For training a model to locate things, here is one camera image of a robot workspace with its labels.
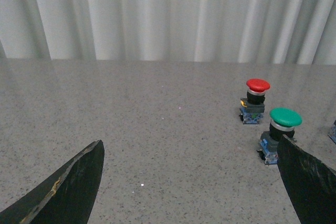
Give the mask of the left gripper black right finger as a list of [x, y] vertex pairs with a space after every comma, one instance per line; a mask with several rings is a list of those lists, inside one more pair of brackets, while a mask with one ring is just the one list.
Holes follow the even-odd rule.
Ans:
[[301, 223], [335, 223], [335, 170], [286, 135], [278, 144], [278, 169]]

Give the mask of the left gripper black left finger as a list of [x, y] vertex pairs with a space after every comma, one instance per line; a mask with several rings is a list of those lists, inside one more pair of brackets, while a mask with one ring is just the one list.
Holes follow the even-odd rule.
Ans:
[[92, 142], [1, 212], [1, 223], [87, 223], [102, 177], [104, 145]]

